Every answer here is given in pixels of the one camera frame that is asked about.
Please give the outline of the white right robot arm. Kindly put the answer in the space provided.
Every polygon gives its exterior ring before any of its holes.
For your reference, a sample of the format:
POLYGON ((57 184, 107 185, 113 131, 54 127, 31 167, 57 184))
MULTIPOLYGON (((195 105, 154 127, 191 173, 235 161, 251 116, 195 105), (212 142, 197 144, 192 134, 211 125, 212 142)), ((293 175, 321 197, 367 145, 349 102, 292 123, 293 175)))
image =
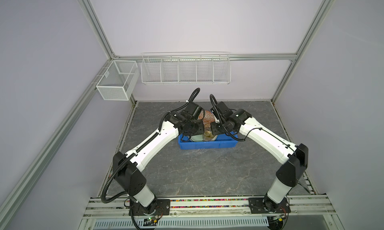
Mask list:
POLYGON ((262 125, 244 109, 232 110, 210 95, 211 110, 218 119, 213 130, 238 142, 252 140, 267 150, 281 164, 276 178, 263 199, 270 213, 280 208, 286 195, 294 188, 308 168, 309 149, 304 144, 290 142, 262 125))

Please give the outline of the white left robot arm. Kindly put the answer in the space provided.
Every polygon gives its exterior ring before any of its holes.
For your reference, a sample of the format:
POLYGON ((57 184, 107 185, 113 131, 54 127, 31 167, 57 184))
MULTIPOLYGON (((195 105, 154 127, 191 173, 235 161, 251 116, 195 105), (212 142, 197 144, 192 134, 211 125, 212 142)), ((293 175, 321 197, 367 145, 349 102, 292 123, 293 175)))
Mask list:
POLYGON ((178 136, 192 137, 204 133, 203 120, 199 119, 203 108, 194 103, 200 90, 196 88, 181 107, 167 111, 158 128, 140 144, 126 153, 114 155, 113 172, 102 189, 102 203, 108 204, 126 195, 138 203, 145 214, 155 212, 157 197, 148 187, 142 171, 164 146, 178 136))

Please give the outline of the green flower plate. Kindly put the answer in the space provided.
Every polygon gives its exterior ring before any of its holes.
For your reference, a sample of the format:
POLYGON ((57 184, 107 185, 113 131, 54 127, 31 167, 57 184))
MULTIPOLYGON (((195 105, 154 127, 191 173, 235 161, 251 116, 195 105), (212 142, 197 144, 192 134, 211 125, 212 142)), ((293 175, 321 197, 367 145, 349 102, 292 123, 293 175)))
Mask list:
POLYGON ((192 142, 203 142, 204 141, 204 135, 191 136, 190 140, 192 142))

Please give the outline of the amber glass cup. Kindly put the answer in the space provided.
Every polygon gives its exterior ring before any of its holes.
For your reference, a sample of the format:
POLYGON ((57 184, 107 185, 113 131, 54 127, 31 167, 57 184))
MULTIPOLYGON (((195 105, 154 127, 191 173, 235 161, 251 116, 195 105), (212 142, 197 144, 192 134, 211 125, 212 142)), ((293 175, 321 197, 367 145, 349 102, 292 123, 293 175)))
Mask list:
POLYGON ((205 129, 203 132, 203 141, 209 142, 209 141, 215 141, 217 138, 217 135, 214 135, 212 130, 205 129))

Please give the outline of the blue white patterned bowl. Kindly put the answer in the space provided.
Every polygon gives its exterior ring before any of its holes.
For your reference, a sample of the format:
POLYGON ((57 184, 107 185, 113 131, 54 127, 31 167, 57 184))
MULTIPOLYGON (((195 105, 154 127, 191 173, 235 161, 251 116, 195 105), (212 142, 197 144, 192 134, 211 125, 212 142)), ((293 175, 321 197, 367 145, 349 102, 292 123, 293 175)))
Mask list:
POLYGON ((219 121, 211 111, 207 110, 204 110, 202 120, 205 127, 210 127, 211 123, 217 123, 219 121))

